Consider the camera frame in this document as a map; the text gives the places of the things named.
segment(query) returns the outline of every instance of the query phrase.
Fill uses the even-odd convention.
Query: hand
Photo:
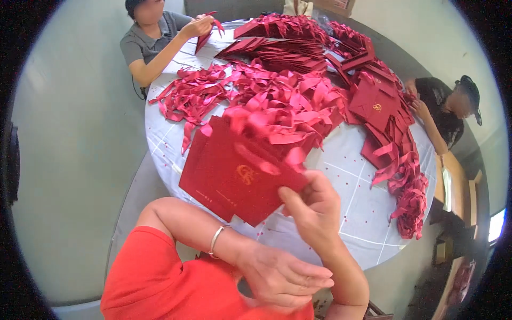
[[[406,87],[406,92],[408,94],[413,94],[419,99],[419,94],[418,94],[418,90],[416,89],[415,81],[407,81],[405,83],[405,87]]]
[[[431,117],[429,108],[426,106],[425,102],[419,99],[414,100],[410,107],[411,110],[414,111],[414,113],[423,121],[428,119],[428,117]]]
[[[210,15],[204,16],[200,19],[194,19],[183,27],[179,34],[185,36],[187,39],[208,34],[211,31],[211,24],[214,20],[215,19]]]
[[[281,187],[279,197],[285,204],[284,215],[295,219],[301,238],[321,255],[331,244],[340,241],[340,199],[329,179],[320,171],[304,173],[309,184],[297,194],[292,189]]]
[[[240,255],[237,267],[254,297],[283,313],[304,306],[317,291],[334,285],[327,268],[257,242]]]

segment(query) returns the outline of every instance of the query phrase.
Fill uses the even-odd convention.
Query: gray shirt
[[[158,26],[162,32],[159,39],[151,38],[144,33],[137,23],[134,23],[119,44],[126,64],[130,65],[139,59],[144,59],[144,62],[148,64],[190,21],[192,21],[192,18],[189,16],[164,11],[160,21],[158,21]]]

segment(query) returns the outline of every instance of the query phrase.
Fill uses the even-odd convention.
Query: white tablecloth
[[[243,20],[238,20],[223,24],[226,34],[221,38],[215,30],[198,55],[194,55],[197,40],[194,38],[187,42],[162,75],[152,83],[148,100],[155,98],[171,81],[178,78],[176,72],[181,68],[208,68],[212,62],[225,64],[225,61],[213,57],[234,41],[233,29],[243,23]],[[227,101],[221,102],[205,120],[211,115],[221,116],[227,106]],[[204,208],[178,186],[188,155],[188,151],[184,156],[180,152],[184,123],[165,120],[157,103],[146,103],[146,136],[160,177],[171,195]],[[436,186],[434,147],[420,125],[415,123],[410,126],[410,130],[418,148],[421,171],[429,179],[426,190],[428,208],[425,211],[428,214]],[[362,127],[342,123],[324,141],[325,152],[314,149],[306,161],[308,168],[322,170],[338,191],[342,200],[339,235],[363,270],[391,258],[410,241],[400,237],[396,219],[388,222],[396,208],[396,199],[389,195],[386,182],[370,189],[376,169],[360,155],[365,136]],[[279,211],[271,214],[256,228],[236,216],[230,224],[238,232],[263,244],[284,249],[303,261],[321,265],[318,255],[298,235],[293,218],[287,218]]]

